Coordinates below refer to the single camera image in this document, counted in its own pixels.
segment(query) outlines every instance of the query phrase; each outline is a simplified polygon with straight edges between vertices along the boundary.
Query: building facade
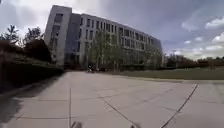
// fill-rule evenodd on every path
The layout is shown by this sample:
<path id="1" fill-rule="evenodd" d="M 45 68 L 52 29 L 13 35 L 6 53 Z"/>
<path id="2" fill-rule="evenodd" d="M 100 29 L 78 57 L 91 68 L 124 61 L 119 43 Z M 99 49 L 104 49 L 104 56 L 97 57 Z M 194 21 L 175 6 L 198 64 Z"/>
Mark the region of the building facade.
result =
<path id="1" fill-rule="evenodd" d="M 118 37 L 117 42 L 122 44 L 123 49 L 123 64 L 162 64 L 160 40 L 107 19 L 72 13 L 69 7 L 52 7 L 44 40 L 57 65 L 82 64 L 86 48 L 91 45 L 98 30 Z"/>

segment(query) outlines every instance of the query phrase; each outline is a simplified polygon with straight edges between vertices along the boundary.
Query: walkway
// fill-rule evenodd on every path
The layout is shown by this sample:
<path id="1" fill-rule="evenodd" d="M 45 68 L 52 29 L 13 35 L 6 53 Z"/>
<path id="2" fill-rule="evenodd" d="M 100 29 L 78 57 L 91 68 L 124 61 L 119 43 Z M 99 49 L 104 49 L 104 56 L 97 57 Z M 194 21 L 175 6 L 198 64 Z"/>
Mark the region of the walkway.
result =
<path id="1" fill-rule="evenodd" d="M 224 85 L 69 72 L 0 105 L 0 128 L 223 128 Z"/>

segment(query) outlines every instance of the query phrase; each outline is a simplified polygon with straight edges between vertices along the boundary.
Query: cloudy sky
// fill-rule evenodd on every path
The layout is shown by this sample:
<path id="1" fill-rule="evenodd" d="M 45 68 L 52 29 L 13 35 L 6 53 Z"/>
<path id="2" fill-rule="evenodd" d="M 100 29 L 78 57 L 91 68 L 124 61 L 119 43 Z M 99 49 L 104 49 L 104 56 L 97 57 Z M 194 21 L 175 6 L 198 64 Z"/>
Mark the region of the cloudy sky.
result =
<path id="1" fill-rule="evenodd" d="M 0 32 L 45 29 L 52 5 L 126 24 L 162 41 L 166 53 L 192 59 L 224 56 L 224 0 L 2 0 Z"/>

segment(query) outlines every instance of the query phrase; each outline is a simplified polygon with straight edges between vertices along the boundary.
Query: paved plaza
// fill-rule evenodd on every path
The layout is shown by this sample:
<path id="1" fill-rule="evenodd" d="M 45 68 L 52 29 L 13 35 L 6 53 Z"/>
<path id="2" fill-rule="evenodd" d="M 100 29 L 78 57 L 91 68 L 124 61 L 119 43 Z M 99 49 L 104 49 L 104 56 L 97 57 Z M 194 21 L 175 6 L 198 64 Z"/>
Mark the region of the paved plaza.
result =
<path id="1" fill-rule="evenodd" d="M 68 72 L 0 105 L 0 128 L 223 128 L 224 85 Z"/>

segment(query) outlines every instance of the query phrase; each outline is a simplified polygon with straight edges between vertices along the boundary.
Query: lawn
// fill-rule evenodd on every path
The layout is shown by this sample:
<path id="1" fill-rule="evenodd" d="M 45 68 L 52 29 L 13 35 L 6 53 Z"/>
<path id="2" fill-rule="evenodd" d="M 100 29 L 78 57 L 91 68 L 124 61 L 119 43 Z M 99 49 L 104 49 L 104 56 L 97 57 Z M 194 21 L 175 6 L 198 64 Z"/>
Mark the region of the lawn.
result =
<path id="1" fill-rule="evenodd" d="M 125 71 L 117 73 L 129 77 L 184 80 L 224 80 L 224 68 L 216 69 L 176 69 L 165 71 Z"/>

